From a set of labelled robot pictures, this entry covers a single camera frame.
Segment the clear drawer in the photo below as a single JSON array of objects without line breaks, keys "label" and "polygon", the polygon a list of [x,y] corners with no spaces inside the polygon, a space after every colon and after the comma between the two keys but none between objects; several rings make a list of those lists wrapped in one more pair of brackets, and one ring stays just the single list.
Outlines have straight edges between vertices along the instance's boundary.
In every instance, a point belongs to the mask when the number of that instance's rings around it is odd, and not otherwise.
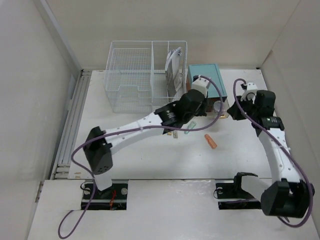
[{"label": "clear drawer", "polygon": [[218,98],[209,98],[206,107],[206,114],[209,117],[215,118],[222,108],[220,119],[226,119],[229,117],[229,114],[227,113],[229,107],[230,106],[227,99],[220,101]]}]

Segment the grey setup guide booklet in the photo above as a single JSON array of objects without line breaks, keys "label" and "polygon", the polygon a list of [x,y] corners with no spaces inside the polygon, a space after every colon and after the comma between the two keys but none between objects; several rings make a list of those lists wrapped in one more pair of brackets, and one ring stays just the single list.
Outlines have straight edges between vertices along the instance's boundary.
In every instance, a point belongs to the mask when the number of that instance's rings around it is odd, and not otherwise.
[{"label": "grey setup guide booklet", "polygon": [[175,78],[179,71],[180,55],[169,51],[165,63],[165,77],[167,82],[167,95],[168,97],[174,97],[177,93],[175,86]]}]

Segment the teal drawer box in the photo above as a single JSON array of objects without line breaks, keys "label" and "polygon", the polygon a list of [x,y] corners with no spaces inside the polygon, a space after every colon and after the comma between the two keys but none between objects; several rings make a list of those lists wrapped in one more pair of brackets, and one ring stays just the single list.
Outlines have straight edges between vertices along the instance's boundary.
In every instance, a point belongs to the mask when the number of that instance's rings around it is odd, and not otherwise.
[{"label": "teal drawer box", "polygon": [[213,82],[218,87],[223,101],[225,101],[228,97],[227,91],[220,73],[220,68],[218,64],[210,63],[210,64],[190,64],[188,66],[187,78],[186,78],[186,89],[189,91],[191,89],[193,83],[193,77],[203,75],[208,78],[211,78]]}]

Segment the clear paperclip jar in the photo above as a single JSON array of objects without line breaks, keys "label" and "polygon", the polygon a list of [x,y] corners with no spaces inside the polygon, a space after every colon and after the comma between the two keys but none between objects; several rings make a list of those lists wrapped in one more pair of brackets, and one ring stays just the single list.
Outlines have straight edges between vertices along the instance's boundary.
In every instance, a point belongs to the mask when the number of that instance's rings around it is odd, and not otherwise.
[{"label": "clear paperclip jar", "polygon": [[213,110],[215,113],[218,113],[220,110],[224,110],[224,103],[220,100],[217,100],[213,103]]}]

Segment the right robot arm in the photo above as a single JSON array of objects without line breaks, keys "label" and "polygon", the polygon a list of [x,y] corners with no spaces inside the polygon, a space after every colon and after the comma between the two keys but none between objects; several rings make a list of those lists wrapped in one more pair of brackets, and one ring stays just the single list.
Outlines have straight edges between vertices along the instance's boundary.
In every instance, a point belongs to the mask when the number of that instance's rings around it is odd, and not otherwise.
[{"label": "right robot arm", "polygon": [[276,95],[268,90],[246,90],[234,97],[227,110],[233,120],[249,120],[263,146],[271,172],[271,185],[266,185],[254,173],[239,172],[232,183],[237,197],[250,194],[260,202],[266,216],[303,219],[313,209],[314,186],[292,158],[286,143],[285,126],[274,115]]}]

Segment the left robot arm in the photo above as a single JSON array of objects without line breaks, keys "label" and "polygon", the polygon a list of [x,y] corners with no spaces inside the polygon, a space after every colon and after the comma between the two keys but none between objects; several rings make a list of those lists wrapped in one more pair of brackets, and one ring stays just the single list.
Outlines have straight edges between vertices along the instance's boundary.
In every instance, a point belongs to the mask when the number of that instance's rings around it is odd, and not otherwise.
[{"label": "left robot arm", "polygon": [[113,183],[107,172],[115,153],[143,139],[180,130],[193,117],[206,115],[207,98],[206,90],[191,89],[137,121],[108,130],[92,128],[82,149],[96,183],[94,192],[103,199],[111,195]]}]

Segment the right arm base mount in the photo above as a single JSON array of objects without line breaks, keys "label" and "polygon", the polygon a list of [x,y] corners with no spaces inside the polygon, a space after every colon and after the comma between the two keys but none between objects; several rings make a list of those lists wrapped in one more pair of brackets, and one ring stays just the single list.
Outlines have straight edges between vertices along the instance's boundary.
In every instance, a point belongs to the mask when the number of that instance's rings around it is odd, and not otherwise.
[{"label": "right arm base mount", "polygon": [[250,193],[236,190],[230,181],[215,183],[213,197],[217,200],[219,210],[260,210],[261,204]]}]

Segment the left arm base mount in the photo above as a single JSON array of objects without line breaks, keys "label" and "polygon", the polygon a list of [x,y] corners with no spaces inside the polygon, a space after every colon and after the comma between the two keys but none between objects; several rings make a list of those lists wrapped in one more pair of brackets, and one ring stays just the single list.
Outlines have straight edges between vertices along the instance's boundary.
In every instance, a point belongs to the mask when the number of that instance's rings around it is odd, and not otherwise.
[{"label": "left arm base mount", "polygon": [[[91,181],[85,181],[80,185],[80,189],[82,190],[80,208],[84,210],[92,195],[93,183]],[[105,190],[98,190],[96,188],[92,201],[89,203],[88,210],[124,211],[127,209],[128,192],[128,180],[115,180],[112,182],[111,187]]]}]

